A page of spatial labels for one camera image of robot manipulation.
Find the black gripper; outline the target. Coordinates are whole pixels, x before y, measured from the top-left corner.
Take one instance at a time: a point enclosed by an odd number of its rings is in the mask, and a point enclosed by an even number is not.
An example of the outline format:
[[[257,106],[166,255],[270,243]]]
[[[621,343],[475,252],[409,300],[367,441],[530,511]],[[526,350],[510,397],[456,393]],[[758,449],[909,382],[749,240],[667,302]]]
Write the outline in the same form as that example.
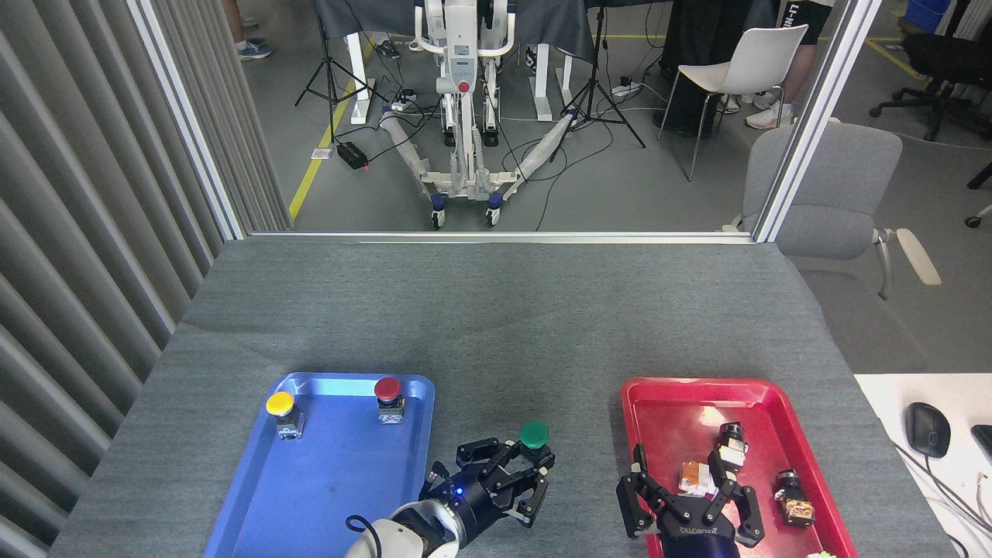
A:
[[[520,440],[489,438],[458,447],[460,472],[443,485],[442,503],[456,516],[460,535],[478,537],[502,517],[514,517],[530,529],[555,459],[550,448],[533,449]]]
[[[739,483],[738,474],[746,452],[740,448],[716,448],[710,452],[708,466],[717,491],[699,518],[679,522],[681,507],[676,498],[649,474],[647,455],[642,443],[635,445],[629,473],[618,480],[616,494],[629,538],[641,536],[653,524],[659,527],[660,552],[663,557],[738,557],[735,541],[753,548],[765,536],[757,495],[751,485]],[[722,511],[732,499],[740,526],[737,532]]]

